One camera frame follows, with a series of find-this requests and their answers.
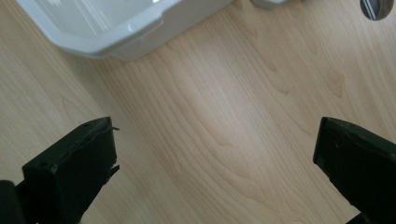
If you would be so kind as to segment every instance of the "wooden table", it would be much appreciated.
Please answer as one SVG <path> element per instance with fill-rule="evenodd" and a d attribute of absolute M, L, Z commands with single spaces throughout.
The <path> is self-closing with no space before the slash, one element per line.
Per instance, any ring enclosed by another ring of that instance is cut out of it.
<path fill-rule="evenodd" d="M 0 179 L 111 116 L 120 171 L 82 223 L 346 223 L 313 164 L 320 118 L 396 141 L 396 13 L 359 1 L 236 0 L 135 62 L 90 60 L 0 2 Z"/>

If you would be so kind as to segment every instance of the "white object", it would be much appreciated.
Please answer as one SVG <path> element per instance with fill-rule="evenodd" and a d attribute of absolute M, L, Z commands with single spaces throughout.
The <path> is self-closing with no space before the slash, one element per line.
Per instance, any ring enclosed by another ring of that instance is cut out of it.
<path fill-rule="evenodd" d="M 56 46 L 137 59 L 233 0 L 17 0 Z"/>
<path fill-rule="evenodd" d="M 271 10 L 279 7 L 281 4 L 288 0 L 252 0 L 254 4 L 258 7 L 263 7 L 265 9 Z"/>

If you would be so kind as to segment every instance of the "wood grain surface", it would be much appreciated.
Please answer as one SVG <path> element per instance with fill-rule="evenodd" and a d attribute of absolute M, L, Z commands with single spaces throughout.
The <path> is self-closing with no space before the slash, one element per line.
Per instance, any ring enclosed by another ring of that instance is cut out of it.
<path fill-rule="evenodd" d="M 346 223 L 313 164 L 321 117 L 396 141 L 396 13 L 358 0 L 232 4 L 135 61 L 90 60 L 0 1 L 0 179 L 111 116 L 120 171 L 81 223 Z"/>

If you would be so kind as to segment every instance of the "black object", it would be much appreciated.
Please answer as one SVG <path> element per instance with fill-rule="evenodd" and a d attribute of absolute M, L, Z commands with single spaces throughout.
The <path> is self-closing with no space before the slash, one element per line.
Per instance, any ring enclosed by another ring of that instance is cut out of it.
<path fill-rule="evenodd" d="M 23 167 L 14 188 L 0 181 L 1 224 L 76 224 L 119 169 L 111 118 L 78 126 Z"/>
<path fill-rule="evenodd" d="M 323 118 L 314 163 L 361 211 L 348 224 L 396 223 L 396 145 L 355 124 Z"/>

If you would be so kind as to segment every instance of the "white bin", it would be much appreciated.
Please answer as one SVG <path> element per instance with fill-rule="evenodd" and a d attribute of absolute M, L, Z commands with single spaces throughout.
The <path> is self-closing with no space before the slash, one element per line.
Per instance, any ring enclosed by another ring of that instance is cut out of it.
<path fill-rule="evenodd" d="M 279 7 L 281 4 L 288 0 L 252 0 L 254 4 L 258 7 L 263 7 L 265 9 L 271 10 Z"/>
<path fill-rule="evenodd" d="M 68 52 L 137 59 L 233 0 L 17 0 Z"/>

